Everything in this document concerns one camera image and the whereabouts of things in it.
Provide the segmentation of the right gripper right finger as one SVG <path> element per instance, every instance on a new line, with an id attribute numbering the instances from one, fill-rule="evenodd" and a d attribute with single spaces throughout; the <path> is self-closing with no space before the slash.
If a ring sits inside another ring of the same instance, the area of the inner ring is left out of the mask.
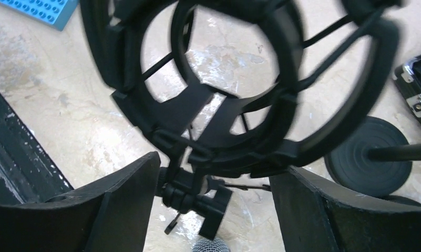
<path id="1" fill-rule="evenodd" d="M 421 251 L 421 207 L 367 196 L 300 167 L 269 178 L 286 251 Z"/>

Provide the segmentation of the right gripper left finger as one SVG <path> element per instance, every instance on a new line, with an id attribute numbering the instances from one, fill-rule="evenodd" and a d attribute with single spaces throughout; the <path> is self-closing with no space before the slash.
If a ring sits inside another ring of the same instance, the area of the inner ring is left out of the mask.
<path id="1" fill-rule="evenodd" d="M 49 202 L 0 204 L 0 251 L 143 251 L 159 168 L 149 152 Z"/>

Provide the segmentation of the orange mic round stand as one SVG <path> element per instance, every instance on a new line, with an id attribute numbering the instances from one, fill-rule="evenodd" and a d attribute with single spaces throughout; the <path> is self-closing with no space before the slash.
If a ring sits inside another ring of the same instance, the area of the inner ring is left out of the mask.
<path id="1" fill-rule="evenodd" d="M 347 140 L 324 156 L 336 183 L 378 198 L 406 183 L 414 161 L 421 161 L 421 143 L 409 144 L 396 126 L 377 117 L 367 117 Z"/>

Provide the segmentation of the black silver microphone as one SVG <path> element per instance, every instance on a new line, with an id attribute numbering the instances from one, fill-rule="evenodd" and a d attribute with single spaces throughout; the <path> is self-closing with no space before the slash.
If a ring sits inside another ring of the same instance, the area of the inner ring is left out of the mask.
<path id="1" fill-rule="evenodd" d="M 198 240 L 191 249 L 192 252 L 230 252 L 229 246 L 221 238 Z"/>

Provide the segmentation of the black tripod stand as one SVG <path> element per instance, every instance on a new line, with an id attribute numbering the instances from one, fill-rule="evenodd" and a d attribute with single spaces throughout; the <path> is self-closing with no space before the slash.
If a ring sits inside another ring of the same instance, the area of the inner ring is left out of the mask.
<path id="1" fill-rule="evenodd" d="M 204 218 L 215 238 L 232 192 L 214 198 L 207 177 L 263 178 L 304 166 L 356 131 L 380 95 L 393 64 L 399 28 L 384 18 L 402 1 L 341 1 L 344 17 L 310 39 L 295 1 L 80 1 L 95 65 L 127 120 L 170 160 L 159 196 L 180 213 Z M 188 50 L 198 9 L 252 25 L 275 55 L 269 87 L 242 96 L 235 81 L 196 69 Z M 369 37 L 366 62 L 349 97 L 321 128 L 289 140 L 301 92 L 354 43 Z"/>

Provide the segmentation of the white mic clamp stand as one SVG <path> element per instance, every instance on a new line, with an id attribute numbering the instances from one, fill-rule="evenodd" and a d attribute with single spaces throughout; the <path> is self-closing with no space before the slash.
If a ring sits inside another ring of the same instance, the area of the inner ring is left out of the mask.
<path id="1" fill-rule="evenodd" d="M 400 195 L 387 195 L 387 196 L 381 197 L 381 199 L 390 201 L 390 202 L 399 203 L 399 204 L 421 207 L 420 202 L 417 202 L 411 198 L 400 196 Z"/>

